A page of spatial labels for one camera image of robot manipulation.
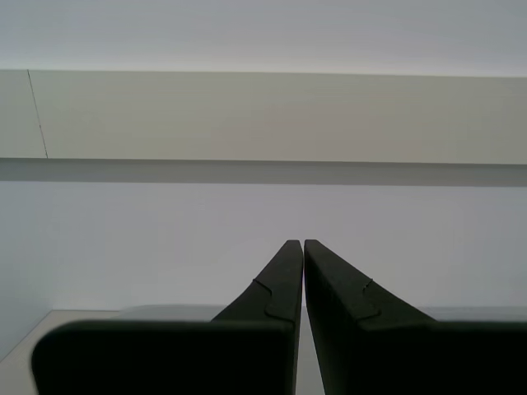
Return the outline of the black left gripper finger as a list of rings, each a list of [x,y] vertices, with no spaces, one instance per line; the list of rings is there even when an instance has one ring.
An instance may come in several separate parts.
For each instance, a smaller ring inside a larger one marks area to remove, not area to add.
[[[305,296],[327,394],[523,394],[523,322],[441,321],[318,240],[304,244]]]
[[[292,394],[304,257],[287,241],[209,321],[81,320],[41,337],[40,394]]]

